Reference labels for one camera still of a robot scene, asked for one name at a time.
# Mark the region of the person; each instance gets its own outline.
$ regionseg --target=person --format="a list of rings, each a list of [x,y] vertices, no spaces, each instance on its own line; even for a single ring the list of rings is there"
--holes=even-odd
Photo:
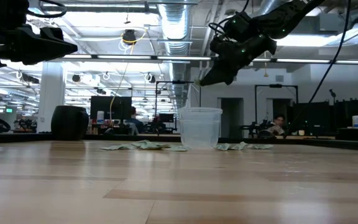
[[[131,118],[127,119],[126,122],[135,124],[137,131],[139,133],[143,132],[143,128],[144,128],[143,122],[136,119],[136,108],[134,106],[131,108]]]
[[[285,123],[285,117],[282,114],[274,116],[273,126],[268,128],[267,131],[270,131],[275,136],[284,134],[283,126]]]

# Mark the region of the wall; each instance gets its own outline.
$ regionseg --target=wall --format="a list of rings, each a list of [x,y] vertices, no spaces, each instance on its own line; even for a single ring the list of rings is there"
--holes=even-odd
[[[198,76],[198,68],[191,68],[192,77]],[[244,120],[243,124],[251,124],[255,121],[255,100],[254,100],[254,85],[268,85],[275,83],[275,75],[284,75],[283,85],[291,85],[291,74],[287,73],[285,69],[268,69],[269,77],[264,77],[265,70],[253,71],[251,69],[241,70],[237,75],[237,81],[231,85],[215,84],[211,86],[203,86],[201,88],[201,106],[202,107],[218,107],[218,98],[243,98],[244,100]],[[268,102],[272,103],[269,99],[273,98],[288,98],[295,99],[295,90],[288,91],[286,88],[274,89],[269,87],[258,88],[258,121],[264,118],[272,119],[272,114],[267,114],[269,109]],[[190,92],[191,106],[198,106],[195,100],[198,93],[195,91]]]
[[[305,65],[293,73],[293,83],[299,86],[300,102],[308,102],[322,79],[328,65]],[[329,90],[333,89],[337,100],[358,99],[358,65],[334,65],[321,85],[314,102],[333,98]]]

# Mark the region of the ceiling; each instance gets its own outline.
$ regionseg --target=ceiling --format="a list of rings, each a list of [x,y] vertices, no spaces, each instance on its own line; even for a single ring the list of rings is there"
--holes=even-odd
[[[120,4],[122,12],[83,12],[69,11],[63,18],[57,19],[39,19],[33,16],[27,16],[28,24],[31,24],[34,32],[39,27],[54,26],[60,27],[64,31],[65,40],[73,42],[79,46],[81,54],[132,54],[134,55],[164,55],[165,44],[162,33],[160,16],[149,13],[127,13],[127,1],[80,1],[65,0],[59,2],[69,2],[71,4]],[[261,1],[255,0],[249,3],[247,12],[252,14],[260,7]],[[190,34],[186,41],[190,42],[189,55],[214,55],[208,50],[212,32],[208,28],[208,22],[219,21],[231,16],[234,11],[240,11],[245,1],[225,1],[225,0],[200,0],[197,5],[191,7]],[[352,1],[352,10],[358,9],[358,0]],[[343,20],[343,3],[338,1],[325,1],[319,8],[309,13],[311,18],[321,16],[322,24],[323,14],[337,17],[338,24]],[[333,30],[341,30],[342,27],[332,26]],[[134,29],[137,39],[140,39],[133,49],[122,45],[121,35],[126,29]],[[340,34],[337,32],[330,34],[332,38]],[[277,58],[313,58],[313,59],[331,59],[336,52],[337,47],[299,47],[299,46],[280,46],[275,55],[264,54],[261,57]],[[358,45],[345,46],[339,56],[341,59],[358,59]],[[144,116],[151,116],[154,113],[153,97],[155,96],[155,84],[149,83],[146,79],[153,75],[157,81],[171,81],[169,63],[107,63],[107,62],[66,62],[63,64],[67,71],[67,91],[66,104],[89,107],[89,98],[92,95],[98,95],[92,86],[98,86],[105,89],[108,94],[117,96],[134,97],[135,106],[142,108]],[[264,68],[264,63],[254,63],[252,68],[258,70]],[[269,64],[269,68],[285,68],[291,72],[299,65],[292,64]],[[19,105],[20,113],[36,113],[40,92],[40,85],[22,81],[21,75],[26,74],[42,81],[42,64],[24,66],[21,63],[7,62],[7,67],[0,68],[0,105]],[[122,89],[118,87],[121,77]],[[73,76],[81,76],[80,82],[74,82]],[[171,84],[165,86],[167,90],[162,90],[158,96],[158,111],[175,112],[175,102],[169,99],[172,95],[173,87]],[[186,89],[183,89],[183,96],[186,96]]]

